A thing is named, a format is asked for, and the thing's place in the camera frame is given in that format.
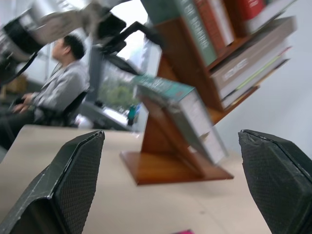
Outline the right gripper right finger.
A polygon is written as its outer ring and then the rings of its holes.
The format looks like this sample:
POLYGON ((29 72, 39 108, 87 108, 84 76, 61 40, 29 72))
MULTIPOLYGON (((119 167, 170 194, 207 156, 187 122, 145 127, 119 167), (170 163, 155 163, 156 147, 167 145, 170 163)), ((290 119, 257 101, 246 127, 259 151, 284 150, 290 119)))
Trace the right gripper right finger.
POLYGON ((312 160, 293 142, 266 133, 238 133, 251 196, 273 234, 312 232, 312 160))

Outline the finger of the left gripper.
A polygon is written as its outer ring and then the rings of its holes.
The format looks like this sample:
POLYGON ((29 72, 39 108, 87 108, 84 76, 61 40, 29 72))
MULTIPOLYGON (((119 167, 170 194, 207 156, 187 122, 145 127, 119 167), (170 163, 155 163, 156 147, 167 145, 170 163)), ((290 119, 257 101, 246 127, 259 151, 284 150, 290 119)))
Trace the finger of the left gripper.
POLYGON ((139 23, 138 21, 135 21, 111 40, 111 47, 119 46, 119 44, 124 42, 132 33, 136 31, 143 32, 148 40, 150 40, 154 44, 157 44, 161 48, 164 46, 164 40, 161 38, 160 34, 157 32, 156 29, 152 27, 147 27, 139 23))
POLYGON ((142 75, 143 73, 138 70, 134 65, 130 62, 127 62, 124 58, 121 58, 117 55, 117 52, 111 52, 108 50, 102 50, 104 55, 104 59, 107 60, 109 63, 113 64, 120 70, 133 74, 135 76, 142 75))

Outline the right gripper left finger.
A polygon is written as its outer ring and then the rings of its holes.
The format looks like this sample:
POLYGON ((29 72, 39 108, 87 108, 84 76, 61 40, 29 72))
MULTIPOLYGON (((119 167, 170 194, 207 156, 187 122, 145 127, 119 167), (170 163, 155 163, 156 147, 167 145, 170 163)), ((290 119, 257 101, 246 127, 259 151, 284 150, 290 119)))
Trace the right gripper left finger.
POLYGON ((80 234, 97 187, 105 134, 66 142, 56 155, 11 155, 0 165, 3 234, 80 234))

